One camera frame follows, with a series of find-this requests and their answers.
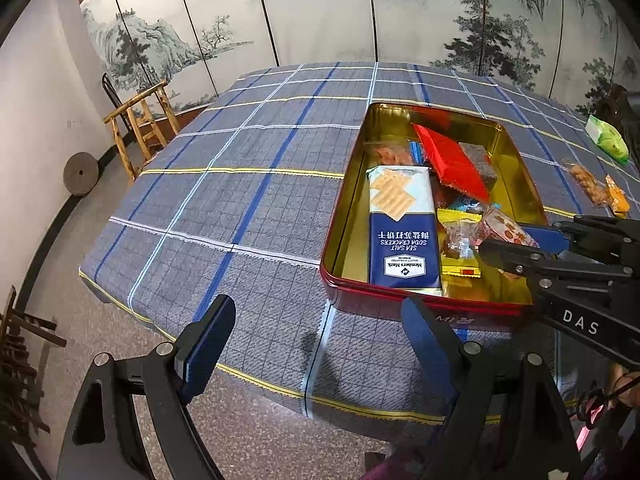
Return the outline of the white red-printed cake packet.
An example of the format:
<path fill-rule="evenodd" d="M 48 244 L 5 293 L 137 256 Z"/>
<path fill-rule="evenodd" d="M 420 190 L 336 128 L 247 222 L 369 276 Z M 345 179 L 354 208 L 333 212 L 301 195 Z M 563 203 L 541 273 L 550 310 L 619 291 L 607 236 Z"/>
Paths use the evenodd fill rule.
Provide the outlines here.
<path fill-rule="evenodd" d="M 539 244 L 511 217 L 495 206 L 488 207 L 473 230 L 474 252 L 480 252 L 484 240 L 502 240 L 510 244 L 539 248 Z"/>

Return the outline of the red snack packet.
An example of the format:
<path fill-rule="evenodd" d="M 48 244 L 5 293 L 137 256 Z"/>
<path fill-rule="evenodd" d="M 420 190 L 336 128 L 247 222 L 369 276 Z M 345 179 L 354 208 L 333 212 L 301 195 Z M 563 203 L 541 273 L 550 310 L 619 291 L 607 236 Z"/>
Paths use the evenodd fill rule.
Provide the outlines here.
<path fill-rule="evenodd" d="M 439 182 L 474 200 L 488 203 L 488 189 L 460 144 L 431 128 L 418 124 L 412 126 Z"/>

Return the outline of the blue soda cracker pack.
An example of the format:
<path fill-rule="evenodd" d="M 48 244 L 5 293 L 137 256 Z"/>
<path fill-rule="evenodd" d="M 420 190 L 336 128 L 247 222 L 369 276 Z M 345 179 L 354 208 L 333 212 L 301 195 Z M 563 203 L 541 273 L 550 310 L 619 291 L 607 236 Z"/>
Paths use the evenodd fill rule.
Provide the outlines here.
<path fill-rule="evenodd" d="M 375 286 L 440 296 L 440 257 L 430 173 L 376 166 L 369 185 L 369 277 Z"/>

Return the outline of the clear bag of peanuts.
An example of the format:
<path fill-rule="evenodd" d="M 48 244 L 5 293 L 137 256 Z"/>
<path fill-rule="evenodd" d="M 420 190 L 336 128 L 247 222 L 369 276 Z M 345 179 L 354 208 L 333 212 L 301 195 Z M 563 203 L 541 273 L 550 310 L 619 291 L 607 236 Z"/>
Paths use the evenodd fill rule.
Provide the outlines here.
<path fill-rule="evenodd" d="M 405 145 L 378 143 L 372 148 L 376 162 L 383 166 L 412 166 L 413 159 Z"/>

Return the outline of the yellow-ended clear candy packet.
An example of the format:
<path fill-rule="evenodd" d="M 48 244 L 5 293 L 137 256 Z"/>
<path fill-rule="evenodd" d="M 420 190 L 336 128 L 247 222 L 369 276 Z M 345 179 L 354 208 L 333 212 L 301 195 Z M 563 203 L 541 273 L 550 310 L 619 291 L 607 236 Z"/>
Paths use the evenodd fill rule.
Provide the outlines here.
<path fill-rule="evenodd" d="M 480 278 L 475 258 L 478 245 L 476 228 L 482 216 L 461 210 L 436 210 L 438 249 L 442 275 L 455 278 Z"/>

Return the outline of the blue candy wrapper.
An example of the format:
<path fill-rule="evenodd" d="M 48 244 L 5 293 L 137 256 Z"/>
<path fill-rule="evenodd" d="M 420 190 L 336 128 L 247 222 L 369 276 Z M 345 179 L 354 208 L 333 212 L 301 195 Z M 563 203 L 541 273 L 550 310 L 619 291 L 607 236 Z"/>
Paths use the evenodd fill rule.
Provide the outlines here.
<path fill-rule="evenodd" d="M 467 212 L 468 214 L 484 214 L 490 208 L 500 209 L 500 205 L 496 203 L 486 204 L 466 195 L 457 196 L 447 206 L 447 209 Z"/>

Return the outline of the grey sesame block packet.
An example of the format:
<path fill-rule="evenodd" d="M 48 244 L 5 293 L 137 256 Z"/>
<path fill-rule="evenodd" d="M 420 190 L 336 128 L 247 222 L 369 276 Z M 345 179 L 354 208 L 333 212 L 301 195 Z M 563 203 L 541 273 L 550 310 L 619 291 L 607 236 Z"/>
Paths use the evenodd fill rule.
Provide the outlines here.
<path fill-rule="evenodd" d="M 491 165 L 491 160 L 486 150 L 481 145 L 464 142 L 460 143 L 460 148 L 472 162 L 488 191 L 491 191 L 498 180 L 498 176 Z"/>

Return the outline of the orange snack packet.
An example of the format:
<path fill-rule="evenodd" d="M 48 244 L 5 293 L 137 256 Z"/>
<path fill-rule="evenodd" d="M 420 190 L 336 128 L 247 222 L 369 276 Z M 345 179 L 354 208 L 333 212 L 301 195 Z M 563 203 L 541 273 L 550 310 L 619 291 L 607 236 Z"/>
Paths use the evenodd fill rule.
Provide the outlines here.
<path fill-rule="evenodd" d="M 624 191 L 609 174 L 605 176 L 605 187 L 606 192 L 608 192 L 608 206 L 612 213 L 618 218 L 626 219 L 630 211 L 630 205 Z"/>

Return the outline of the dark wooden rack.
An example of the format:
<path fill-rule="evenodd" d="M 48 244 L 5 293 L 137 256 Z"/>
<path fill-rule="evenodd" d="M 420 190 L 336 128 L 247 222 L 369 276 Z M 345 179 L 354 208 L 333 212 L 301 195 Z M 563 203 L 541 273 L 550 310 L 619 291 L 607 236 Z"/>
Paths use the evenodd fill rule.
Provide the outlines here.
<path fill-rule="evenodd" d="M 1 429 L 8 432 L 12 443 L 27 448 L 34 446 L 32 428 L 48 434 L 50 427 L 39 414 L 43 393 L 36 390 L 38 372 L 29 363 L 22 333 L 31 333 L 60 348 L 66 347 L 66 340 L 56 333 L 58 324 L 54 321 L 16 310 L 16 297 L 11 285 L 1 311 Z"/>

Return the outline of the green snack packet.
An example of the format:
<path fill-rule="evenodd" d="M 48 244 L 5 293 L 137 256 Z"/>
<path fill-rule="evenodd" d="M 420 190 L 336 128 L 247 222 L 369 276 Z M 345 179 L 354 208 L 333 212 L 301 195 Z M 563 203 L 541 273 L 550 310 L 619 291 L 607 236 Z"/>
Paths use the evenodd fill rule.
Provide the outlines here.
<path fill-rule="evenodd" d="M 591 141 L 598 148 L 619 164 L 626 165 L 629 160 L 628 146 L 615 127 L 596 116 L 590 115 L 585 130 Z"/>

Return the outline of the dark wooden chair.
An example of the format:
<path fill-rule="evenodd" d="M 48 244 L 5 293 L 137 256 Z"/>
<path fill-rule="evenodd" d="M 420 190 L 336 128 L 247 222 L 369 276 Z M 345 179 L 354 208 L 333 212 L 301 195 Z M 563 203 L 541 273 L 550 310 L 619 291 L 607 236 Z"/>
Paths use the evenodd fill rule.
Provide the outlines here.
<path fill-rule="evenodd" d="M 630 158 L 639 166 L 639 92 L 613 84 L 608 95 L 597 104 L 596 116 L 616 128 L 627 145 Z"/>

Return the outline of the painted folding screen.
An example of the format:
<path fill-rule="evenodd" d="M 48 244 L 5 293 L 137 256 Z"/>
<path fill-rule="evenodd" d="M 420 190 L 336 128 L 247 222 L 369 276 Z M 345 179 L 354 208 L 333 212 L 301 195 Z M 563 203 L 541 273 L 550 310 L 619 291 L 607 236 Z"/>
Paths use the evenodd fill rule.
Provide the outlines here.
<path fill-rule="evenodd" d="M 242 74 L 326 61 L 485 75 L 588 112 L 639 87 L 639 44 L 608 0 L 79 0 L 121 98 L 166 81 L 180 110 Z"/>

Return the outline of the round stone millstone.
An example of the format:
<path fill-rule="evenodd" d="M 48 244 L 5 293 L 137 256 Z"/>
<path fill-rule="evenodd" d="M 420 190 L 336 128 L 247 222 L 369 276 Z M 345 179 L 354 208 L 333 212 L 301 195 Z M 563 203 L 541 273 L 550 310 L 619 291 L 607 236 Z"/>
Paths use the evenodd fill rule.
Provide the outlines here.
<path fill-rule="evenodd" d="M 98 183 L 99 177 L 99 163 L 87 152 L 73 154 L 63 170 L 66 190 L 77 197 L 88 195 Z"/>

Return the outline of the blue plaid tablecloth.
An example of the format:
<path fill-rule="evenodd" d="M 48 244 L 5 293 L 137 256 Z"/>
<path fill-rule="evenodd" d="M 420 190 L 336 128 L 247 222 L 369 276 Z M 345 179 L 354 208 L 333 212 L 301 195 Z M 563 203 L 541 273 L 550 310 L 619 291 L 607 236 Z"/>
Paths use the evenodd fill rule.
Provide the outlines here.
<path fill-rule="evenodd" d="M 375 102 L 464 110 L 506 127 L 548 218 L 590 212 L 569 159 L 639 197 L 570 108 L 505 82 L 409 63 L 329 62 L 240 77 L 137 178 L 79 273 L 163 336 L 231 296 L 217 370 L 290 410 L 390 439 L 442 424 L 401 325 L 338 310 L 320 257 L 347 161 Z"/>

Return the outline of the light wooden chair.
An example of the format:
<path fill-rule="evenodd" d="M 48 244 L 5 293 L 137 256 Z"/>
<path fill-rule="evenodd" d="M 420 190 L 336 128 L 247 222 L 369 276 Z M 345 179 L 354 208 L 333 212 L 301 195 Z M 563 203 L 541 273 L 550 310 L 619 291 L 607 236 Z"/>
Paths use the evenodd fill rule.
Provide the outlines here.
<path fill-rule="evenodd" d="M 103 118 L 105 125 L 111 128 L 117 153 L 119 154 L 122 166 L 130 183 L 134 183 L 137 177 L 142 174 L 143 169 L 152 162 L 158 151 L 163 150 L 168 145 L 168 137 L 158 125 L 153 116 L 148 99 L 155 96 L 160 103 L 160 111 L 163 118 L 168 121 L 168 125 L 173 136 L 179 133 L 180 125 L 178 118 L 172 108 L 165 88 L 168 82 L 162 79 L 157 84 L 146 89 L 126 102 L 119 104 L 115 109 Z M 134 140 L 138 144 L 142 154 L 142 163 L 136 166 L 129 156 L 126 148 L 124 136 L 120 133 L 118 120 L 121 119 L 125 126 L 128 126 L 134 135 Z"/>

